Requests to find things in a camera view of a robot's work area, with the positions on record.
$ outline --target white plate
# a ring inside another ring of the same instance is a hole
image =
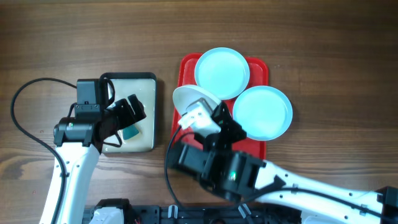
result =
[[[185,114],[188,106],[200,98],[204,98],[212,110],[221,103],[215,95],[197,85],[184,85],[173,92],[173,103],[180,115]]]
[[[221,100],[232,99],[241,94],[249,79],[247,61],[237,51],[226,47],[207,51],[195,66],[197,85]]]
[[[281,91],[270,86],[255,86],[236,99],[233,117],[247,132],[248,138],[268,141],[287,130],[293,109]]]

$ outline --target plate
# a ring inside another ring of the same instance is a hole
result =
[[[239,52],[218,47],[204,53],[195,66],[195,81],[221,100],[232,99],[247,87],[250,69]]]
[[[271,86],[255,86],[236,99],[233,118],[258,141],[275,139],[289,128],[293,109],[289,99]]]

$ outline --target wooden table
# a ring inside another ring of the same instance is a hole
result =
[[[40,77],[76,83],[104,72],[155,73],[155,149],[101,156],[86,204],[173,203],[163,158],[178,66],[214,47],[263,59],[270,84],[294,106],[290,129],[268,142],[269,160],[341,187],[398,186],[397,1],[77,2],[0,6],[0,223],[38,223],[49,189],[53,156],[9,112],[15,91]],[[70,87],[36,83],[18,99],[16,116],[53,146],[53,127],[75,100]],[[171,172],[170,181],[183,202],[221,202],[188,177]]]

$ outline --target black cable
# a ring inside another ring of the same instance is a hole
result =
[[[115,143],[108,143],[108,142],[104,142],[103,144],[105,144],[105,145],[109,145],[109,146],[113,146],[113,147],[122,147],[122,139],[120,138],[120,136],[119,136],[118,132],[116,132],[114,135],[115,135],[115,136],[116,136],[116,138],[118,139],[118,141],[119,141],[119,144],[115,144]]]
[[[51,146],[49,146],[48,144],[46,144],[45,142],[43,142],[42,140],[38,139],[37,137],[33,136],[31,133],[27,132],[17,121],[16,117],[15,117],[15,112],[14,112],[14,105],[15,105],[15,101],[19,95],[19,93],[26,88],[27,86],[29,86],[30,84],[33,84],[35,82],[39,82],[39,81],[54,81],[54,82],[59,82],[59,83],[63,83],[66,84],[70,87],[76,88],[75,85],[72,85],[71,83],[65,82],[63,80],[59,80],[56,78],[37,78],[35,80],[29,81],[27,83],[25,83],[25,85],[22,85],[17,92],[15,93],[14,97],[12,97],[11,100],[11,119],[14,122],[15,126],[17,126],[17,128],[22,131],[22,133],[24,133],[26,136],[30,137],[31,139],[35,140],[36,142],[38,142],[39,144],[41,144],[42,146],[44,146],[46,149],[48,149],[57,159],[58,163],[60,164],[61,167],[61,188],[60,188],[60,193],[58,195],[58,200],[57,200],[57,204],[55,206],[55,210],[54,210],[54,214],[52,217],[52,221],[51,224],[55,224],[57,222],[57,218],[58,218],[58,213],[61,207],[61,203],[62,203],[62,199],[63,199],[63,195],[64,195],[64,191],[65,191],[65,185],[66,185],[66,167],[65,164],[62,161],[62,158],[60,157],[60,155],[56,152],[56,150],[54,150],[53,148],[51,148]]]
[[[70,116],[72,115],[72,111],[73,111],[73,109],[74,109],[74,107],[75,107],[76,105],[77,105],[77,103],[72,103],[72,105],[70,105],[69,113],[68,113],[67,118],[70,118]]]
[[[179,126],[179,127],[177,128],[177,130],[174,132],[174,134],[173,134],[173,136],[172,136],[172,138],[171,138],[171,140],[170,140],[170,142],[169,142],[169,146],[167,147],[166,155],[165,155],[165,158],[164,158],[164,179],[166,180],[167,188],[169,189],[170,195],[171,195],[172,198],[174,199],[174,202],[177,204],[178,207],[180,207],[180,208],[185,208],[185,207],[181,204],[181,202],[177,199],[177,197],[175,196],[174,191],[173,191],[173,189],[172,189],[172,186],[170,185],[169,175],[167,174],[167,156],[168,156],[168,154],[169,154],[170,148],[172,147],[172,144],[173,144],[173,142],[174,142],[174,139],[175,139],[175,137],[177,136],[178,132],[181,130],[181,128],[182,128],[182,127]]]
[[[112,97],[109,99],[109,105],[111,105],[111,104],[114,102],[114,98],[115,98],[115,89],[114,89],[114,85],[113,85],[113,82],[108,78],[108,74],[107,74],[107,73],[104,73],[104,74],[102,74],[102,75],[100,76],[100,78],[99,78],[100,84],[101,84],[101,82],[102,82],[103,80],[105,80],[106,83],[109,84],[109,85],[111,86],[111,89],[112,89]]]
[[[172,138],[171,138],[171,140],[169,142],[169,146],[167,148],[166,155],[165,155],[164,174],[165,174],[165,180],[166,180],[167,188],[169,189],[169,192],[170,192],[172,198],[174,199],[174,202],[177,204],[178,207],[180,207],[181,209],[186,210],[186,208],[181,204],[181,202],[175,196],[174,191],[172,190],[170,182],[169,182],[169,177],[167,175],[167,156],[169,154],[170,148],[172,147],[174,139],[175,139],[176,135],[178,134],[178,132],[180,130],[181,130],[181,126],[179,126],[177,128],[176,132],[173,134],[173,136],[172,136]],[[180,141],[181,139],[183,139],[188,134],[194,134],[194,133],[185,133],[177,141]],[[243,205],[245,203],[252,202],[253,200],[255,200],[255,199],[257,199],[257,198],[259,198],[259,197],[261,197],[263,195],[271,194],[271,193],[279,192],[279,191],[303,192],[303,193],[307,193],[307,194],[316,195],[316,196],[319,196],[319,197],[327,198],[329,200],[333,200],[333,201],[338,202],[338,203],[342,203],[343,205],[350,206],[351,208],[358,209],[361,212],[368,213],[370,215],[374,215],[374,216],[376,216],[376,217],[378,217],[378,218],[380,218],[380,219],[382,219],[384,221],[391,222],[391,223],[398,223],[398,221],[395,221],[395,220],[393,220],[391,218],[388,218],[388,217],[386,217],[386,216],[384,216],[384,215],[382,215],[382,214],[380,214],[378,212],[372,211],[372,210],[370,210],[368,208],[364,208],[364,207],[362,207],[360,205],[356,205],[356,204],[351,203],[351,202],[347,202],[347,201],[342,200],[340,198],[337,198],[337,197],[334,197],[334,196],[331,196],[331,195],[327,195],[327,194],[323,194],[323,193],[320,193],[320,192],[316,192],[316,191],[313,191],[313,190],[299,189],[299,188],[295,188],[295,187],[282,188],[282,189],[278,189],[278,190],[262,190],[262,189],[259,189],[256,193],[250,195],[249,197],[245,198],[243,201],[241,201],[239,203],[236,203],[236,204],[234,204],[232,206],[229,206],[229,207],[217,207],[217,209],[234,209],[234,208],[238,208],[239,206],[241,206],[241,205]]]

